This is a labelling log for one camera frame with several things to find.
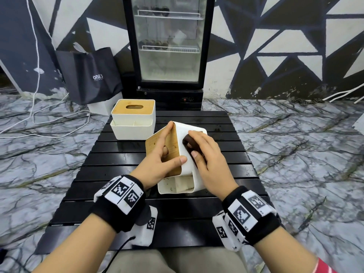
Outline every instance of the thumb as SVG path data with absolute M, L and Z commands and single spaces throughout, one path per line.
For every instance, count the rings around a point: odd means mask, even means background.
M 206 162 L 205 162 L 203 156 L 195 150 L 191 152 L 191 155 L 192 155 L 193 159 L 195 159 L 195 161 L 196 161 L 198 171 L 200 173 L 207 171 Z
M 167 174 L 171 170 L 175 169 L 176 167 L 180 167 L 181 165 L 183 165 L 186 162 L 187 162 L 186 156 L 179 156 L 179 157 L 173 158 L 169 161 L 162 163 L 163 170 Z

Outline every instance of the wall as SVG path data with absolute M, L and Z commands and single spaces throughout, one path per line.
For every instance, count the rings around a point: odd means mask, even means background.
M 121 72 L 133 69 L 122 0 L 34 3 L 55 48 L 110 46 Z M 216 0 L 204 97 L 311 99 L 356 87 L 363 31 L 364 0 Z
M 66 90 L 55 66 L 57 60 L 51 38 L 43 27 L 32 0 L 29 1 L 38 37 L 39 69 L 26 0 L 0 0 L 0 67 L 24 97 L 31 97 L 36 90 L 38 73 L 41 73 L 38 97 L 63 97 Z

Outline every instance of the black shopping bag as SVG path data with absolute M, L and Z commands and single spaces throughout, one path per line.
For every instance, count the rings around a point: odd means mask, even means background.
M 91 53 L 57 51 L 70 99 L 85 105 L 121 92 L 120 73 L 109 47 Z

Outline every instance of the refrigerator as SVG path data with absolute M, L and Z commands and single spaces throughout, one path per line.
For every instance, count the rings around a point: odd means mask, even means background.
M 138 96 L 201 108 L 215 0 L 123 0 Z

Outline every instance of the leg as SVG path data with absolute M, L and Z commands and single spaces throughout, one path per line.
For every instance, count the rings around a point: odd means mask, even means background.
M 175 273 L 158 250 L 121 251 L 107 273 Z
M 244 255 L 223 247 L 185 247 L 161 250 L 177 273 L 248 273 Z

